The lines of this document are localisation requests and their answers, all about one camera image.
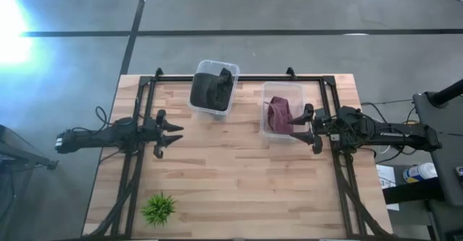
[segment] wooden table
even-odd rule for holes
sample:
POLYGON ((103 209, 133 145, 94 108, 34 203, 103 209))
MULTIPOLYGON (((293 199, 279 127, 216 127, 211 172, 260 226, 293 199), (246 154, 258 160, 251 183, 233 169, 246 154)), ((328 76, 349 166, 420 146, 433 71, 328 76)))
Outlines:
MULTIPOLYGON (((334 76, 341 105, 360 108, 353 75, 334 76)), ((132 116, 139 77, 121 77, 112 121, 132 116)), ((156 83, 153 116, 165 109, 170 123, 185 128, 174 134, 184 137, 164 150, 163 159, 153 155, 153 143, 146 147, 132 237, 345 237, 328 139, 324 137, 324 149, 318 155, 299 141, 269 143, 259 133, 262 83, 238 83, 225 122, 204 119, 187 106, 191 83, 156 83), (155 228, 144 221, 140 208, 161 191, 177 200, 177 212, 166 226, 155 228)), ((319 85, 302 84, 306 103, 323 107, 319 85)), ((102 158, 114 151, 104 149, 102 158)), ((99 166, 84 233, 94 230, 113 206, 123 160, 120 154, 99 166)), ((359 150, 354 169, 362 202, 392 232, 372 153, 359 150)))

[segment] black metal frame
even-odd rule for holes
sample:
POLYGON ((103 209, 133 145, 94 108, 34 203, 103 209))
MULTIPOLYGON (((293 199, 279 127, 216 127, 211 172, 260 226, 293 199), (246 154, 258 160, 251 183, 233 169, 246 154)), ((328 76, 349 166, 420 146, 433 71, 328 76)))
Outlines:
MULTIPOLYGON (((142 76, 140 77, 137 100, 135 100, 135 107, 133 112, 134 120, 138 120, 141 101, 143 96, 143 89, 146 85, 149 85, 148 99, 145 108, 145 115, 143 123, 146 123, 148 117, 150 117, 151 107, 153 104, 154 89, 156 82, 191 82, 193 79, 192 75, 185 76, 164 76, 161 69, 156 71, 156 75, 153 77, 142 76)), ((295 81, 295 82, 317 82, 320 86, 320 94, 323 102, 323 109, 326 115, 331 116, 331 110, 328 102, 328 94, 326 87, 329 86, 334 100, 334 108, 336 113, 340 106, 338 92, 336 88, 336 81, 334 76, 296 76, 294 70, 290 67, 286 71, 286 75, 245 75, 239 77, 238 81, 295 81)), ((143 163, 145 144, 141 143, 137 153, 126 153, 124 159, 124 165, 122 167, 122 175, 119 184, 119 191, 117 201, 114 207, 109 212, 108 216, 101 222, 101 225, 94 231, 90 236, 82 236, 75 240, 131 240, 133 219, 135 216, 135 206, 137 202, 138 186, 141 178, 141 169, 143 163), (135 170, 132 178, 129 181, 129 167, 132 156, 136 156, 135 170), (129 210, 127 214, 127 223, 125 226, 124 233, 119 233, 119 225, 121 219, 121 211, 126 203, 128 197, 129 210), (110 235, 106 236, 105 233, 112 225, 110 235)), ((332 156, 334 161, 334 173, 336 176, 336 183, 339 191, 339 201, 341 204, 341 212, 344 220, 344 228, 346 231, 347 239, 359 239, 359 240, 411 240, 406 238, 394 237, 387 233, 374 218, 368 213, 368 210, 359 198, 357 181, 354 174, 353 158, 350 154, 342 154, 332 148, 332 156), (348 180, 345 179, 343 171, 341 170, 340 156, 344 156, 346 161, 348 180), (359 234, 355 234, 352 222, 349 214, 349 205, 347 202, 347 196, 354 205, 356 220, 358 225, 359 234), (365 223, 370 227, 373 232, 372 235, 368 235, 365 223)))

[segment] bright light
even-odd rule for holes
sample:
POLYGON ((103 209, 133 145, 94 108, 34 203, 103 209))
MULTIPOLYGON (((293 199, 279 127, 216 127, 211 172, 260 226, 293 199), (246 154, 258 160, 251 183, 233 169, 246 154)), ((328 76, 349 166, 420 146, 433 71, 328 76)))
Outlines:
POLYGON ((20 37, 27 26, 16 0, 0 0, 0 19, 0 64, 27 61, 32 41, 20 37))

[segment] clear plastic container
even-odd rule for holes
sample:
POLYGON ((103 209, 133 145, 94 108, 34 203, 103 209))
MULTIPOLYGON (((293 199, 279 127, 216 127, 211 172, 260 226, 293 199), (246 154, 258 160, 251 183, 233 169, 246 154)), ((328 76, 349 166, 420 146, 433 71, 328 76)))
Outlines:
MULTIPOLYGON (((298 83, 265 82, 262 85, 262 114, 260 115, 260 132, 269 139, 295 141, 296 139, 285 134, 274 132, 268 125, 268 108, 272 98, 278 96, 288 100, 289 110, 293 118, 304 113, 304 87, 298 83)), ((294 125, 294 132, 307 131, 307 125, 294 125)))
POLYGON ((197 107, 191 104, 188 101, 188 106, 191 109, 196 111, 201 111, 209 114, 214 114, 217 119, 225 117, 226 114, 230 112, 233 103, 234 92, 237 89, 238 77, 239 77, 239 67, 235 64, 225 63, 225 62, 217 62, 213 60, 202 60, 201 63, 197 66, 196 73, 208 73, 212 75, 220 75, 220 72, 223 68, 228 69, 231 72, 232 79, 233 79, 233 89, 231 90, 229 105, 225 111, 217 111, 202 107, 197 107))

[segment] gray concrete floor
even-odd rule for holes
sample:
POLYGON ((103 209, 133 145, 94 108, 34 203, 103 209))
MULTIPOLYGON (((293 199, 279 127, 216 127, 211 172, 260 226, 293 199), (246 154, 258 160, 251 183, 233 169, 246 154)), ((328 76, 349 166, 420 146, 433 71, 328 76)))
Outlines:
MULTIPOLYGON (((137 2, 17 0, 29 31, 130 30, 137 2)), ((2 20, 0 28, 8 28, 5 23, 13 20, 2 20)), ((463 3, 147 0, 140 26, 141 30, 271 28, 463 28, 463 3)), ((8 237, 17 241, 77 237, 100 150, 59 155, 54 151, 56 134, 74 126, 100 126, 93 110, 97 105, 111 110, 127 38, 24 40, 30 44, 28 58, 17 63, 0 60, 0 124, 58 159, 59 166, 56 171, 35 172, 8 237)), ((353 73, 360 99, 380 102, 411 98, 413 93, 439 90, 461 79, 462 44, 463 35, 138 38, 129 73, 153 74, 162 67, 167 74, 192 74, 202 59, 238 64, 242 73, 282 73, 287 67, 298 73, 353 73)), ((403 122, 411 108, 411 103, 380 106, 395 122, 403 122)), ((378 117, 370 107, 365 112, 378 117)), ((427 153, 418 152, 392 162, 418 164, 429 159, 427 153)))

